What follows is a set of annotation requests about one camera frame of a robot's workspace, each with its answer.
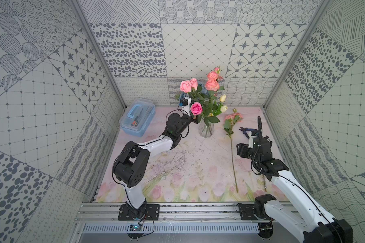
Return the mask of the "magenta rose stem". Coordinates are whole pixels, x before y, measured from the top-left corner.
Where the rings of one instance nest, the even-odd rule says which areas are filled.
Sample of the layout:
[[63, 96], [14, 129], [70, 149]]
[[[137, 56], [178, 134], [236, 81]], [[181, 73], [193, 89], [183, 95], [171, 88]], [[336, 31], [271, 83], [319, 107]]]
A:
[[190, 107], [191, 114], [194, 117], [194, 120], [199, 123], [201, 121], [201, 114], [203, 113], [203, 108], [201, 103], [195, 102]]

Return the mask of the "large coral pink rose stem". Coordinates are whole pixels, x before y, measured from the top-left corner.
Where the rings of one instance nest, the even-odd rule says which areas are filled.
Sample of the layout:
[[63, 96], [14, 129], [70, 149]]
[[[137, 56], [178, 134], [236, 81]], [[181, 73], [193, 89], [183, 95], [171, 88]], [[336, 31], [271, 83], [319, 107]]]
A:
[[243, 120], [243, 116], [237, 111], [236, 108], [233, 109], [233, 113], [229, 114], [225, 117], [224, 121], [224, 130], [227, 136], [230, 138], [231, 142], [231, 160], [232, 160], [232, 167], [233, 167], [233, 175], [234, 175], [234, 182], [235, 182], [235, 190], [238, 192], [238, 185], [236, 179], [236, 172], [235, 172], [235, 165], [233, 159], [233, 144], [232, 144], [232, 135], [234, 134], [234, 126]]

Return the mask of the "coral rose cluster stem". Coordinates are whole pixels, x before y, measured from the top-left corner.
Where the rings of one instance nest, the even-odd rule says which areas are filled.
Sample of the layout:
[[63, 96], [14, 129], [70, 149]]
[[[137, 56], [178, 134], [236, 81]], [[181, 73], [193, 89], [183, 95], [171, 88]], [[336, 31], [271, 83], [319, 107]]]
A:
[[207, 82], [205, 83], [205, 88], [207, 89], [208, 97], [210, 99], [219, 96], [219, 92], [224, 91], [224, 86], [220, 84], [223, 80], [223, 77], [220, 75], [220, 68], [215, 67], [213, 71], [211, 71], [207, 75]]

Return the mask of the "light pink rose stem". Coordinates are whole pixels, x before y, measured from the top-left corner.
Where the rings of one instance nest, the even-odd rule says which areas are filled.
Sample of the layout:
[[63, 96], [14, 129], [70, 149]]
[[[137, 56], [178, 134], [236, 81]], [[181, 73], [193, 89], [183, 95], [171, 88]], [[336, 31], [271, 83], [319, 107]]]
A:
[[185, 97], [189, 97], [189, 98], [193, 99], [194, 101], [199, 101], [198, 88], [199, 88], [199, 84], [195, 78], [192, 78], [192, 79], [186, 80], [186, 81], [182, 81], [179, 86], [181, 94], [178, 95], [178, 98], [182, 99]]

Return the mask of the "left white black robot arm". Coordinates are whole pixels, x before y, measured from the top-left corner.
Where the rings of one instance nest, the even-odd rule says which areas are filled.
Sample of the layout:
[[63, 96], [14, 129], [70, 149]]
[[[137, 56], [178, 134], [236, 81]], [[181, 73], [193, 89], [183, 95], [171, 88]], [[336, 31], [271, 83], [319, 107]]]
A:
[[134, 219], [142, 218], [146, 213], [147, 201], [140, 182], [143, 179], [151, 157], [174, 149], [183, 138], [183, 131], [189, 131], [191, 123], [196, 121], [186, 113], [172, 113], [166, 121], [166, 127], [160, 137], [144, 143], [129, 141], [116, 157], [112, 178], [124, 187], [127, 201], [125, 207]]

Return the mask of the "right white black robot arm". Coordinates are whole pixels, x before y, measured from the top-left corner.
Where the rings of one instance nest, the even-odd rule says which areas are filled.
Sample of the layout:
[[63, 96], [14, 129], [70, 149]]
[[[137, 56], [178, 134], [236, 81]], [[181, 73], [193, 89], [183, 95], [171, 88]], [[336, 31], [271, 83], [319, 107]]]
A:
[[281, 224], [301, 243], [351, 243], [353, 229], [342, 219], [336, 219], [324, 209], [296, 180], [290, 169], [273, 158], [267, 137], [250, 137], [248, 144], [236, 146], [237, 155], [249, 159], [251, 166], [264, 175], [288, 198], [299, 213], [296, 216], [276, 197], [265, 194], [255, 200], [257, 218], [271, 218]]

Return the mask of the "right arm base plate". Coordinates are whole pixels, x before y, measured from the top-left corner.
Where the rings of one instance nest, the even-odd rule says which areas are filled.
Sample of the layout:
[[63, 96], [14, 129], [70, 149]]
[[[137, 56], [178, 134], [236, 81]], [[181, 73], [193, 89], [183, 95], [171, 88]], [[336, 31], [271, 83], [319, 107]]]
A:
[[239, 202], [236, 205], [236, 211], [239, 213], [242, 221], [261, 220], [256, 216], [253, 204], [242, 204]]

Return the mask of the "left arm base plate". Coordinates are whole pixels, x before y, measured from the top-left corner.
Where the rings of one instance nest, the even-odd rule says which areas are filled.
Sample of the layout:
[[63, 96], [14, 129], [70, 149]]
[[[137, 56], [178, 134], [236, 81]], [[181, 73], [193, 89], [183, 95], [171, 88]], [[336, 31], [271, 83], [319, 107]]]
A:
[[119, 208], [119, 221], [129, 220], [154, 220], [159, 219], [160, 205], [159, 204], [143, 204], [139, 209], [132, 207], [129, 203], [125, 203]]

